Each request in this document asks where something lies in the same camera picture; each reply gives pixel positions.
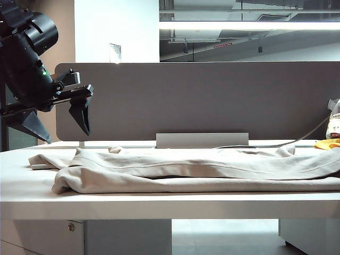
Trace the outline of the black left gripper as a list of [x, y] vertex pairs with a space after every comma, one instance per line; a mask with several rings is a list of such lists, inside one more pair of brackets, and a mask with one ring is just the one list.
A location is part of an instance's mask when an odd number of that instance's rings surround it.
[[43, 142], [51, 144], [52, 139], [35, 111], [49, 112], [54, 105], [70, 102], [69, 113], [86, 134], [90, 134], [88, 106], [93, 95], [92, 85], [64, 90], [62, 82], [23, 81], [9, 82], [8, 88], [17, 95], [18, 102], [1, 108], [2, 115], [23, 113], [23, 132]]

